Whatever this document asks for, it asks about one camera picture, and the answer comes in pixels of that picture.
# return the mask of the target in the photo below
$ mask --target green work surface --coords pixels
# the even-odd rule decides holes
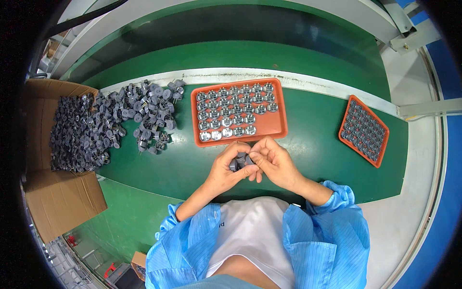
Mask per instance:
[[[108,208],[72,230],[78,241],[75,250],[83,256],[96,249],[99,261],[105,265],[108,262],[109,265],[110,262],[116,265],[130,263],[135,251],[147,253],[156,242],[154,234],[168,215],[168,204],[180,200],[131,188],[109,179],[100,182],[100,185]]]
[[[185,95],[197,87],[199,85],[186,86]],[[328,179],[351,186],[357,203],[400,194],[406,167],[406,122],[374,111],[390,129],[382,165],[376,169],[338,139],[346,100],[293,89],[283,89],[283,93],[289,133],[277,141],[287,148],[304,176],[315,181]],[[127,136],[122,139],[121,148],[109,149],[111,163],[101,167],[98,173],[156,194],[188,198],[204,182],[214,158],[225,146],[199,148],[195,145],[188,98],[176,104],[175,117],[178,127],[173,131],[167,130],[172,141],[159,155],[139,154],[136,140],[132,137],[138,124],[133,120],[124,122]],[[299,196],[277,187],[266,176],[260,184],[243,180],[216,201],[262,195],[279,197],[290,203],[303,203]]]
[[[108,68],[83,84],[104,88],[122,81],[168,71],[210,68],[264,68],[312,75],[346,84],[390,101],[387,75],[377,45],[368,39],[365,51],[374,69],[296,46],[256,41],[216,41],[153,51]]]

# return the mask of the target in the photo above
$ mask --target red plastic tray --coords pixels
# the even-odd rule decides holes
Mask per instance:
[[[232,135],[230,137],[222,137],[221,140],[214,141],[214,140],[209,140],[209,141],[201,141],[199,138],[199,133],[202,132],[202,130],[199,129],[199,119],[197,118],[197,114],[199,113],[197,110],[197,103],[198,101],[196,100],[196,96],[200,92],[209,92],[210,90],[215,90],[218,91],[220,88],[226,88],[230,89],[231,86],[237,86],[239,89],[247,84],[250,87],[252,87],[254,84],[259,83],[261,86],[264,86],[266,83],[271,83],[273,85],[273,94],[275,96],[275,102],[278,104],[278,110],[276,112],[269,112],[267,111],[263,115],[258,115],[254,113],[255,116],[255,123],[253,126],[256,127],[256,133],[254,135],[243,135],[243,136],[235,136]],[[255,108],[258,104],[252,103],[253,107]],[[193,130],[194,130],[194,141],[198,147],[210,147],[210,146],[217,146],[217,145],[223,145],[223,144],[228,144],[234,140],[240,140],[240,141],[257,141],[263,138],[266,135],[271,136],[272,138],[283,138],[287,135],[288,129],[287,129],[287,119],[286,119],[286,107],[284,105],[284,97],[282,94],[282,86],[281,82],[277,78],[265,78],[265,79],[257,79],[257,80],[244,80],[244,81],[236,81],[236,82],[230,82],[230,83],[224,83],[224,84],[217,84],[217,85],[212,85],[212,86],[205,86],[205,87],[200,87],[196,88],[191,92],[191,114],[193,118]],[[230,126],[231,129],[237,127],[238,125],[232,125]],[[243,129],[245,129],[248,125],[246,123],[239,125]],[[213,129],[208,129],[206,130],[208,132],[212,132]]]
[[[356,102],[356,107],[352,106],[352,101]],[[379,168],[387,147],[390,130],[369,107],[354,95],[350,96],[346,109],[342,126],[339,130],[340,141],[351,147],[374,167]],[[346,139],[342,137],[342,131],[344,130],[348,134]]]

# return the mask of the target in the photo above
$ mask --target pile of buzzers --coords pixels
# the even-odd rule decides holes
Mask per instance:
[[[157,154],[165,149],[170,136],[157,129],[176,128],[173,104],[183,98],[184,85],[184,81],[175,80],[163,89],[145,80],[140,86],[130,83],[107,96],[61,97],[49,143],[51,170],[94,171],[110,163],[107,149],[120,148],[120,140],[127,134],[121,123],[130,118],[140,123],[134,132],[140,153]]]

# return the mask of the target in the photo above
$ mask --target black cable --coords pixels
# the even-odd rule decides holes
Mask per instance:
[[[110,12],[120,5],[124,4],[128,0],[118,0],[114,3],[111,3],[109,5],[104,6],[103,8],[99,8],[95,11],[89,12],[87,14],[84,14],[82,16],[78,16],[76,18],[70,19],[68,21],[61,22],[53,27],[50,27],[48,31],[45,33],[45,39],[50,38],[56,34],[59,34],[63,31],[66,31],[68,29],[71,29],[75,26],[78,26],[80,24],[83,24],[85,22],[88,22],[96,17],[99,17],[103,14],[106,14],[107,12]]]

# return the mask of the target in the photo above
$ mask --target cardboard box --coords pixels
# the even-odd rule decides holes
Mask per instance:
[[[98,90],[51,79],[27,80],[23,107],[27,117],[27,182],[25,197],[40,237],[45,243],[108,208],[96,174],[50,170],[51,127],[60,96],[82,96]]]
[[[146,281],[143,275],[139,273],[138,270],[136,270],[136,265],[146,268],[146,254],[141,253],[141,252],[135,252],[135,254],[133,255],[131,264],[132,264],[133,270],[135,270],[136,275],[138,275],[138,278],[143,281]]]

